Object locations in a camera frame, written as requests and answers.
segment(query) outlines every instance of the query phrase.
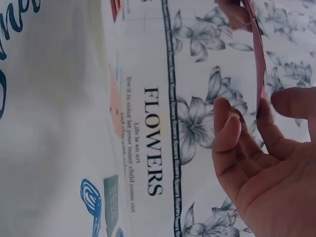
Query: white bag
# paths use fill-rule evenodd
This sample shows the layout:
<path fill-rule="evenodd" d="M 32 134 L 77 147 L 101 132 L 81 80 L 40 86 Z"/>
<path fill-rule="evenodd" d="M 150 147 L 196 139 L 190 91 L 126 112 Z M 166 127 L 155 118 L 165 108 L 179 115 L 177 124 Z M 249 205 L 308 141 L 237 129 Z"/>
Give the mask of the white bag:
<path fill-rule="evenodd" d="M 311 86 L 315 6 L 257 3 L 268 94 Z M 207 0 L 3 0 L 0 13 L 1 237 L 253 236 L 210 150 L 219 94 L 261 144 L 249 33 Z M 276 122 L 308 140 L 305 121 Z"/>
<path fill-rule="evenodd" d="M 100 6 L 0 3 L 2 237 L 107 236 L 103 179 L 121 148 Z"/>

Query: floral print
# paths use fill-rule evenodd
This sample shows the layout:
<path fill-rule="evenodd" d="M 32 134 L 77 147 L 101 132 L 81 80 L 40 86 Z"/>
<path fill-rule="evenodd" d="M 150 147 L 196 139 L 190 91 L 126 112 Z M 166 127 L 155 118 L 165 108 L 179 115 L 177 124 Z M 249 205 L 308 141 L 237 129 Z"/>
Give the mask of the floral print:
<path fill-rule="evenodd" d="M 226 98 L 232 107 L 238 109 L 244 116 L 248 115 L 247 103 L 244 102 L 242 94 L 231 87 L 231 78 L 221 76 L 221 69 L 218 66 L 214 67 L 210 73 L 205 100 L 200 97 L 192 97 L 190 105 L 188 105 L 185 99 L 177 97 L 182 165 L 189 163 L 194 158 L 197 145 L 205 149 L 212 148 L 215 137 L 213 105 L 218 97 Z"/>
<path fill-rule="evenodd" d="M 174 54 L 183 48 L 183 40 L 190 41 L 190 55 L 197 57 L 196 62 L 208 59 L 208 50 L 224 50 L 226 43 L 222 35 L 232 38 L 229 21 L 219 7 L 213 8 L 204 17 L 196 17 L 195 23 L 183 26 L 180 10 L 176 13 L 172 28 Z M 228 46 L 240 51 L 253 51 L 252 47 L 242 43 L 229 43 Z"/>
<path fill-rule="evenodd" d="M 277 8 L 274 3 L 271 2 L 265 2 L 264 5 L 268 13 L 266 22 L 273 25 L 274 33 L 278 33 L 286 37 L 292 43 L 296 43 L 293 37 L 294 31 L 305 31 L 305 28 L 299 28 L 296 21 L 289 18 L 285 9 Z"/>
<path fill-rule="evenodd" d="M 278 75 L 278 68 L 283 68 L 284 77 L 291 79 L 295 84 L 293 86 L 297 87 L 311 87 L 311 77 L 313 70 L 310 64 L 300 62 L 281 62 L 280 58 L 273 52 L 266 52 L 272 63 L 276 66 L 273 67 L 270 76 L 267 77 L 267 86 L 270 89 L 270 94 L 284 90 L 285 88 L 292 87 L 290 85 L 285 85 L 281 82 Z M 302 119 L 295 119 L 295 123 L 298 127 L 301 126 Z"/>
<path fill-rule="evenodd" d="M 241 232 L 251 233 L 249 228 L 237 229 L 236 218 L 239 218 L 236 207 L 226 199 L 220 208 L 211 209 L 209 219 L 196 223 L 193 203 L 185 216 L 182 237 L 239 237 Z"/>
<path fill-rule="evenodd" d="M 203 148 L 211 148 L 214 140 L 213 112 L 207 112 L 205 102 L 198 97 L 192 97 L 189 106 L 183 98 L 178 97 L 177 104 L 182 141 L 181 164 L 184 165 L 193 159 L 197 144 Z"/>

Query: hand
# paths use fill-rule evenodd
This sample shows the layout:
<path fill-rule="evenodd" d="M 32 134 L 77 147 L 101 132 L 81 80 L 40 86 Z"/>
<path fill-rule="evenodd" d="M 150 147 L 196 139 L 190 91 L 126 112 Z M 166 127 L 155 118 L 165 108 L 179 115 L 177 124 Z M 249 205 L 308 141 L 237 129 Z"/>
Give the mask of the hand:
<path fill-rule="evenodd" d="M 225 99 L 214 105 L 216 176 L 256 237 L 316 236 L 316 87 L 272 95 L 285 117 L 307 119 L 311 142 L 284 138 L 261 99 L 257 126 L 269 154 L 247 132 L 242 115 Z"/>
<path fill-rule="evenodd" d="M 228 17 L 231 29 L 244 29 L 252 32 L 248 11 L 240 6 L 240 0 L 215 0 L 221 10 Z"/>

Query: pink strip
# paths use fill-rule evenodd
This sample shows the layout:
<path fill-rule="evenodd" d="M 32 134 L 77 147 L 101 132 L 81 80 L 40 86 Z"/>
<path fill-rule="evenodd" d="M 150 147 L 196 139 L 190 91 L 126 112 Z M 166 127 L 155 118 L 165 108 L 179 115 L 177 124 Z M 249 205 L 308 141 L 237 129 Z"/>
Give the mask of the pink strip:
<path fill-rule="evenodd" d="M 253 32 L 253 48 L 255 52 L 256 70 L 257 70 L 257 111 L 260 98 L 265 98 L 264 75 L 266 72 L 266 60 L 263 51 L 262 39 L 256 16 L 254 14 L 253 4 L 251 0 L 242 0 L 245 8 L 248 10 Z"/>

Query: black border line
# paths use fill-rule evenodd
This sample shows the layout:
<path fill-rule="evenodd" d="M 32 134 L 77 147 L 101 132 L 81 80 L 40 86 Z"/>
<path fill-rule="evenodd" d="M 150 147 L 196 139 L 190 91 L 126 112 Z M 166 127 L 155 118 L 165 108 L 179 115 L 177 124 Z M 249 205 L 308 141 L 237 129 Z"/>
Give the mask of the black border line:
<path fill-rule="evenodd" d="M 181 212 L 182 212 L 182 193 L 181 193 L 181 161 L 179 146 L 179 128 L 177 115 L 177 95 L 176 95 L 176 77 L 174 71 L 174 53 L 172 44 L 171 23 L 168 9 L 168 0 L 161 0 L 164 30 L 167 44 L 167 65 L 169 82 L 169 109 L 170 126 L 172 141 L 172 160 L 173 160 L 173 205 L 174 222 L 173 231 L 175 237 L 181 237 Z"/>

